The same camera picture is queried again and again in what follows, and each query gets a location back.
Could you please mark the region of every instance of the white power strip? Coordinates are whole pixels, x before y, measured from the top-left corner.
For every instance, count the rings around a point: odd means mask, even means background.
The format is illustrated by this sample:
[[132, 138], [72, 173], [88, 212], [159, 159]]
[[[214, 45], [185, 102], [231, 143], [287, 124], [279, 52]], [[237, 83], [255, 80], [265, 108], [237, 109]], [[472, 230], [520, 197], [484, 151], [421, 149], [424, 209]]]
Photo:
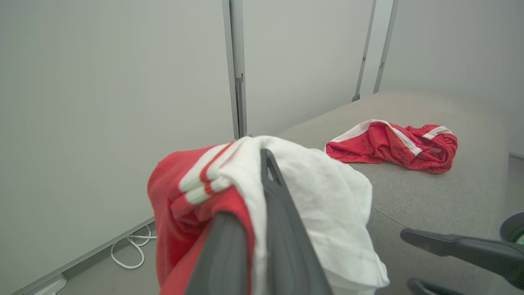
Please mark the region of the white power strip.
[[59, 274], [31, 291], [24, 293], [24, 295], [56, 295], [58, 291], [66, 286], [66, 283], [66, 278]]

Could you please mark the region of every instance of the white cable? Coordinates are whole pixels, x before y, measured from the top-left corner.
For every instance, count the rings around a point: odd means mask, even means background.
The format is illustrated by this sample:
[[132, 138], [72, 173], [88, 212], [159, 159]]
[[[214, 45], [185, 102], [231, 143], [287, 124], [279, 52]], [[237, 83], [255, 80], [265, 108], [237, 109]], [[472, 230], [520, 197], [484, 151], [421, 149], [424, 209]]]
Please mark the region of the white cable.
[[[115, 255], [113, 254], [113, 250], [115, 249], [115, 245], [116, 245], [116, 243], [114, 243], [111, 246], [111, 258], [113, 259], [114, 262], [116, 262], [116, 264], [120, 265], [123, 268], [135, 269], [135, 268], [139, 268], [144, 263], [144, 259], [145, 259], [144, 252], [142, 251], [142, 249], [140, 249], [140, 247], [142, 247], [143, 245], [147, 244], [147, 242], [149, 242], [149, 240], [157, 238], [156, 236], [152, 236], [151, 235], [151, 228], [149, 228], [149, 225], [146, 225], [146, 227], [147, 227], [147, 231], [148, 231], [148, 235], [147, 236], [129, 235], [129, 236], [126, 237], [126, 239], [131, 243], [131, 245], [133, 245], [138, 250], [138, 252], [140, 253], [140, 256], [142, 258], [140, 263], [137, 264], [137, 265], [130, 266], [130, 265], [125, 265], [122, 262], [118, 261], [118, 259], [116, 259]], [[142, 244], [137, 244], [137, 243], [135, 243], [135, 240], [133, 240], [133, 238], [146, 239], [146, 241], [143, 242]]]

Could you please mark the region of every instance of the gray floor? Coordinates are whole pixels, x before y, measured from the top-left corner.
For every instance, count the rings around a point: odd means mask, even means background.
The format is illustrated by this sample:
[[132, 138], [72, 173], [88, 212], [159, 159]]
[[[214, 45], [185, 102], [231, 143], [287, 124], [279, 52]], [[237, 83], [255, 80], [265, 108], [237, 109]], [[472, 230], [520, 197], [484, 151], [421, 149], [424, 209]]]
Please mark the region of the gray floor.
[[[504, 215], [509, 217], [522, 211], [524, 211], [524, 159], [510, 156]], [[123, 269], [113, 262], [109, 256], [109, 249], [98, 253], [64, 273], [68, 283], [58, 295], [158, 294], [160, 288], [155, 272], [155, 246], [156, 242], [152, 240], [142, 247], [146, 256], [145, 262], [134, 270]], [[120, 247], [115, 256], [128, 265], [140, 261], [137, 250], [131, 245]], [[511, 287], [502, 279], [497, 279], [492, 293], [510, 295], [522, 294], [522, 291]]]

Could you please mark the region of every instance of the folded clothing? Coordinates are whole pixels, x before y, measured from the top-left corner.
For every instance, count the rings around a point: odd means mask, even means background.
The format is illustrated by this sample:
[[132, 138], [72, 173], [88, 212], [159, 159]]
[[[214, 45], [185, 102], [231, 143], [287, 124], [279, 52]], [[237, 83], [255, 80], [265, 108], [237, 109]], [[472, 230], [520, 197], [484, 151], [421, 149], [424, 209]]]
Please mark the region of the folded clothing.
[[[231, 211], [231, 202], [232, 212], [244, 217], [241, 221], [248, 239], [251, 233], [254, 235], [254, 241], [248, 241], [252, 249], [248, 251], [252, 262], [250, 294], [268, 293], [267, 213], [260, 179], [263, 148], [271, 150], [278, 163], [330, 284], [357, 292], [387, 286], [386, 267], [366, 230], [372, 201], [369, 180], [319, 150], [258, 136], [206, 150], [174, 153], [153, 172], [148, 193], [157, 221], [161, 293], [183, 293], [202, 249], [209, 219], [218, 211]], [[250, 222], [245, 220], [244, 210]]]
[[402, 128], [383, 120], [368, 120], [328, 142], [324, 151], [345, 163], [389, 161], [440, 174], [451, 169], [457, 145], [455, 135], [444, 126]]

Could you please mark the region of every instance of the white cloth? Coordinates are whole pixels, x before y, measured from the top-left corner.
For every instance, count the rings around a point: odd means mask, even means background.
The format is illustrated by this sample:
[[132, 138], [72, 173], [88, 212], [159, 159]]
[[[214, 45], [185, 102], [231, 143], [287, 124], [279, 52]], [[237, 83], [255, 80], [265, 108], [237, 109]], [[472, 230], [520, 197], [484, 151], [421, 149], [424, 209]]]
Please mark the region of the white cloth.
[[[188, 171], [180, 186], [190, 187], [205, 166], [214, 191], [233, 184], [250, 214], [255, 246], [252, 295], [267, 294], [266, 202], [260, 179], [260, 150], [271, 150], [307, 229], [330, 284], [372, 292], [389, 284], [385, 265], [373, 249], [369, 221], [372, 186], [349, 165], [320, 150], [272, 136], [244, 137], [206, 152]], [[203, 191], [188, 194], [189, 202], [203, 202]]]

